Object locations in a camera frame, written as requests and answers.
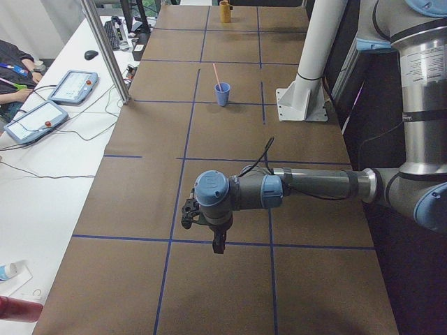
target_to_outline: hand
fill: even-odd
[[[25,100],[28,98],[29,94],[32,93],[32,89],[21,89],[17,92],[15,92],[15,101],[20,102],[20,103],[24,103]]]
[[[40,82],[40,80],[42,79],[42,74],[39,72],[33,72],[33,82],[35,82],[36,84]]]

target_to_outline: brown tabletop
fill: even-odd
[[[303,8],[163,6],[34,334],[398,334],[360,201],[234,213],[224,255],[180,209],[206,170],[350,169],[336,116],[280,122]],[[212,63],[232,86],[215,103]]]

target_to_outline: keyboard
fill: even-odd
[[[107,34],[107,37],[110,42],[110,46],[112,47],[112,50],[119,50],[119,40],[118,37],[115,34],[115,30],[113,28],[112,21],[107,21],[104,24],[105,33]]]

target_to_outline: blue tablet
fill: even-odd
[[[46,101],[4,126],[18,144],[37,141],[67,120],[68,114],[52,101]]]
[[[98,73],[70,70],[48,97],[62,105],[79,105],[98,82]]]

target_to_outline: red cylinder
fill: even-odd
[[[41,316],[43,305],[37,302],[1,297],[0,319],[35,322]]]

